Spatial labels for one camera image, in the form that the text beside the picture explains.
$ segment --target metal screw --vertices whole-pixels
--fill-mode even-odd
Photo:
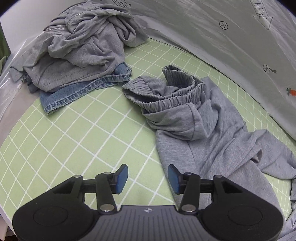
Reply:
[[[184,212],[191,213],[196,210],[196,207],[192,204],[185,204],[181,208]]]
[[[114,210],[114,206],[112,204],[103,204],[100,206],[100,210],[103,212],[111,212]]]

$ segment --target denim waistband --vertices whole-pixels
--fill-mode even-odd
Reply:
[[[93,90],[98,90],[115,85],[123,85],[130,80],[132,70],[125,63],[119,64],[111,75],[105,75],[93,81],[79,82],[71,84],[54,93],[40,90],[40,102],[46,114],[57,111],[74,100],[88,94]]]

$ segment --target circle with plus symbol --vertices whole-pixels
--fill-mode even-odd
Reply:
[[[224,29],[224,30],[228,29],[228,25],[227,25],[227,23],[225,23],[224,21],[221,21],[221,22],[219,23],[219,25],[220,25],[220,27],[221,27],[222,29]]]
[[[263,65],[263,70],[268,73],[270,71],[270,68],[265,64]]]

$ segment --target gray hoodie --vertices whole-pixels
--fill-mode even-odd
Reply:
[[[39,89],[56,91],[111,74],[124,62],[123,45],[147,38],[126,8],[88,0],[53,19],[10,72],[17,81],[25,70]]]
[[[167,82],[140,76],[125,84],[123,92],[142,107],[148,124],[157,130],[156,145],[165,174],[168,165],[174,164],[180,172],[205,179],[223,175],[281,211],[263,173],[295,178],[296,159],[291,150],[267,130],[248,132],[235,106],[209,77],[197,79],[175,66],[163,68],[163,73]],[[181,196],[174,197],[180,204]],[[291,200],[296,200],[294,183]],[[200,209],[210,203],[210,196],[202,194]],[[296,228],[295,211],[280,237]]]

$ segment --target denim hem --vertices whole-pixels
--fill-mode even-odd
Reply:
[[[77,91],[74,94],[71,94],[69,96],[64,97],[62,100],[58,100],[50,105],[47,105],[44,107],[44,111],[46,114],[52,114],[55,111],[57,111],[58,108],[65,106],[74,100],[79,99],[80,97],[87,95],[89,92],[96,90],[96,89],[102,89],[106,87],[116,86],[120,84],[126,84],[130,80],[130,76],[132,74],[131,68],[127,67],[128,74],[111,74],[106,75],[104,77],[101,77],[99,79],[96,79],[89,83],[86,87],[83,89]]]

